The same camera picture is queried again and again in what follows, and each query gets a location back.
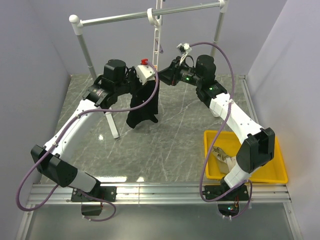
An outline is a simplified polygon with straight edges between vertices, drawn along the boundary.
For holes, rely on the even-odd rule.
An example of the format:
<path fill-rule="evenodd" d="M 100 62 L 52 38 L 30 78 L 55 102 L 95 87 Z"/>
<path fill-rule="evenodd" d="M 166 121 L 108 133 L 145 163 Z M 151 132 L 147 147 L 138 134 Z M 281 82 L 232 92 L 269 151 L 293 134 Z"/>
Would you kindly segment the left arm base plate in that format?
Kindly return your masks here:
<path fill-rule="evenodd" d="M 71 202 L 98 202 L 100 200 L 115 202 L 117 195 L 116 186 L 99 186 L 90 192 L 74 189 L 71 194 Z"/>

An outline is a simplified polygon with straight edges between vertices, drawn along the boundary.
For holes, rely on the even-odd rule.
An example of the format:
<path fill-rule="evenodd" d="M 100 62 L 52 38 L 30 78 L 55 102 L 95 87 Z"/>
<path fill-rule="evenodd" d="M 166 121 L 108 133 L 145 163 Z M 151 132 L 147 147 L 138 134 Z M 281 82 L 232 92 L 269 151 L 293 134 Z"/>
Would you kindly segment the white plastic hanger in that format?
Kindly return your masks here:
<path fill-rule="evenodd" d="M 154 13 L 153 8 L 148 8 L 146 13 L 147 13 L 147 18 L 151 26 L 154 27 L 154 36 L 153 36 L 153 47 L 152 47 L 152 64 L 156 68 L 156 70 L 159 69 L 159 47 L 158 44 L 161 44 L 161 32 L 162 32 L 162 16 L 161 15 L 155 15 L 153 16 Z"/>

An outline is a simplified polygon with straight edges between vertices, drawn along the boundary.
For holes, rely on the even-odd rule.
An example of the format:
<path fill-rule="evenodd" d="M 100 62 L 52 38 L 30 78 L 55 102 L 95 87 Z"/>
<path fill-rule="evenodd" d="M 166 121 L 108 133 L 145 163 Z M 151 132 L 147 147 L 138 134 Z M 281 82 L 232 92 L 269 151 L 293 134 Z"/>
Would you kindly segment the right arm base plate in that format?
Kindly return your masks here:
<path fill-rule="evenodd" d="M 250 194 L 246 185 L 234 188 L 233 190 L 227 189 L 222 185 L 205 185 L 202 190 L 202 195 L 206 200 L 234 202 L 234 201 L 248 201 Z"/>

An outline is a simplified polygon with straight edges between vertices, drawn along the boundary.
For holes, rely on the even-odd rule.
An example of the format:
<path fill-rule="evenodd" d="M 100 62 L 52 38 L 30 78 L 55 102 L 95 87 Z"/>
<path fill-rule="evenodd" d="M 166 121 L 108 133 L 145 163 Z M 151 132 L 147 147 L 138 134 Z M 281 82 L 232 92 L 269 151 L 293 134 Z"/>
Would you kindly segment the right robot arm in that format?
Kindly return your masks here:
<path fill-rule="evenodd" d="M 196 59 L 195 66 L 188 66 L 180 56 L 176 57 L 158 77 L 170 86 L 180 81 L 195 86 L 199 100 L 237 136 L 241 146 L 235 156 L 235 166 L 219 186 L 221 196 L 231 200 L 238 194 L 239 184 L 274 158 L 275 133 L 270 127 L 263 128 L 252 120 L 215 79 L 215 73 L 214 58 L 203 54 Z"/>

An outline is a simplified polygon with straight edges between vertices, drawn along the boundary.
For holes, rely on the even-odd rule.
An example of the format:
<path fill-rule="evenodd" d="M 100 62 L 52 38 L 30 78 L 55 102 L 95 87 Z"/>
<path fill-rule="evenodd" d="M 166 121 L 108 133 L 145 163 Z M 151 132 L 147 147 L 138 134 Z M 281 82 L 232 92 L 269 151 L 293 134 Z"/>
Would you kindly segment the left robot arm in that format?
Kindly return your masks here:
<path fill-rule="evenodd" d="M 82 191 L 89 201 L 102 199 L 104 194 L 100 181 L 67 160 L 73 156 L 86 132 L 106 113 L 112 112 L 111 106 L 119 96 L 136 96 L 146 85 L 148 80 L 141 71 L 143 68 L 152 77 L 155 76 L 148 65 L 128 68 L 122 60 L 109 60 L 104 65 L 103 74 L 87 88 L 74 113 L 58 133 L 44 146 L 35 145 L 32 148 L 31 156 L 38 172 L 60 187 Z"/>

